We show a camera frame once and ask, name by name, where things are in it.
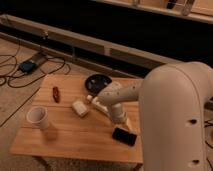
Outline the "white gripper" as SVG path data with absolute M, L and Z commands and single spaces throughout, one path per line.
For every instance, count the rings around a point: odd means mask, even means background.
M 132 129 L 130 119 L 128 118 L 126 112 L 123 110 L 123 107 L 120 103 L 109 107 L 109 115 L 115 125 L 121 125 L 127 130 Z

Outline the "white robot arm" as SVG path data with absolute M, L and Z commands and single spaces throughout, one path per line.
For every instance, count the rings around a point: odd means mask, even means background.
M 213 68 L 201 62 L 162 65 L 98 94 L 116 124 L 127 119 L 122 102 L 139 103 L 144 171 L 207 171 L 204 106 L 211 98 Z

